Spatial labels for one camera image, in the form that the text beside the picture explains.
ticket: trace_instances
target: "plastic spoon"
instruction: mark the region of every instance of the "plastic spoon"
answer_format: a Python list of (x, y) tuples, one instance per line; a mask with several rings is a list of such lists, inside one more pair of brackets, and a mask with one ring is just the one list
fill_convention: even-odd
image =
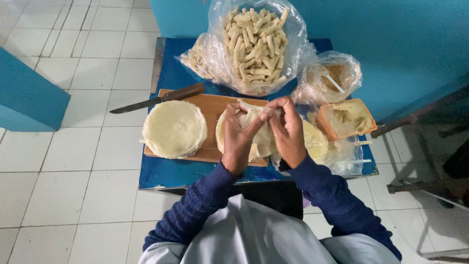
[(326, 77), (329, 79), (329, 81), (331, 81), (331, 83), (341, 92), (341, 93), (344, 93), (344, 90), (334, 81), (334, 79), (332, 79), (330, 76), (329, 76), (329, 71), (324, 67), (324, 66), (321, 66), (322, 67), (322, 76)]

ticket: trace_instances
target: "knife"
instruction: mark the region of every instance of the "knife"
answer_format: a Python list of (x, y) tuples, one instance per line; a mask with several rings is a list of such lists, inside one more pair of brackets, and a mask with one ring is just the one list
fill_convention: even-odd
[(200, 93), (203, 93), (205, 91), (205, 87), (202, 83), (194, 84), (194, 85), (189, 85), (187, 87), (184, 87), (179, 90), (174, 90), (172, 92), (169, 92), (161, 97), (155, 97), (150, 100), (146, 100), (140, 103), (135, 103), (131, 104), (128, 106), (124, 106), (121, 108), (117, 108), (114, 110), (109, 111), (109, 113), (112, 114), (122, 114), (122, 113), (127, 113), (130, 111), (142, 109), (145, 107), (149, 107), (155, 104), (167, 102), (167, 101), (172, 101), (172, 100), (182, 100), (186, 99), (188, 97), (198, 95)]

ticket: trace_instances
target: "orange plastic container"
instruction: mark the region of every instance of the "orange plastic container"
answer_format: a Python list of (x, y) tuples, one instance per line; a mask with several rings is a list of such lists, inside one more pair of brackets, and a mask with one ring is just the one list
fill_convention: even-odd
[(352, 133), (347, 134), (347, 135), (338, 135), (337, 132), (334, 131), (334, 129), (332, 128), (331, 123), (330, 123), (329, 119), (327, 118), (327, 115), (326, 115), (325, 112), (328, 110), (328, 108), (330, 109), (331, 105), (336, 105), (336, 104), (340, 104), (340, 103), (325, 104), (325, 105), (322, 105), (319, 108), (318, 115), (316, 116), (316, 124), (318, 124), (318, 128), (326, 135), (326, 137), (329, 141), (334, 141), (336, 139), (344, 139), (344, 138), (347, 138), (349, 136), (358, 135), (358, 134), (361, 134), (361, 133), (370, 133), (371, 131), (378, 129), (378, 127), (376, 126), (375, 120), (371, 116), (370, 111), (365, 106), (365, 104), (363, 103), (362, 100), (360, 100), (360, 99), (350, 99), (348, 101), (359, 101), (363, 105), (363, 107), (365, 108), (367, 114), (371, 118), (371, 123), (373, 124), (373, 127), (368, 129), (368, 130), (362, 131), (362, 132), (352, 132)]

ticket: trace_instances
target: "person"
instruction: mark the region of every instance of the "person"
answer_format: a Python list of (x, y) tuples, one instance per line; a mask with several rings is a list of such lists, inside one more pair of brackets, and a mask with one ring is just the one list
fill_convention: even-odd
[[(400, 263), (402, 256), (381, 219), (351, 194), (343, 177), (309, 157), (302, 120), (291, 99), (277, 98), (267, 106), (280, 109), (280, 117), (265, 111), (243, 130), (236, 114), (243, 110), (239, 102), (227, 105), (223, 157), (148, 233), (139, 264)], [(318, 240), (303, 221), (245, 200), (242, 194), (228, 198), (248, 165), (252, 139), (265, 122), (282, 157), (280, 170), (322, 210), (333, 225), (332, 237)]]

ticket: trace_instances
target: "wooden knife handle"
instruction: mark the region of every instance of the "wooden knife handle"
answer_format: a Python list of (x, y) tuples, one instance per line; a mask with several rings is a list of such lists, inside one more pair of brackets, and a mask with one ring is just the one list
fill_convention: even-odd
[(172, 100), (182, 100), (194, 95), (198, 95), (205, 91), (205, 87), (202, 83), (189, 85), (187, 87), (181, 88), (179, 90), (174, 90), (163, 96), (165, 102)]

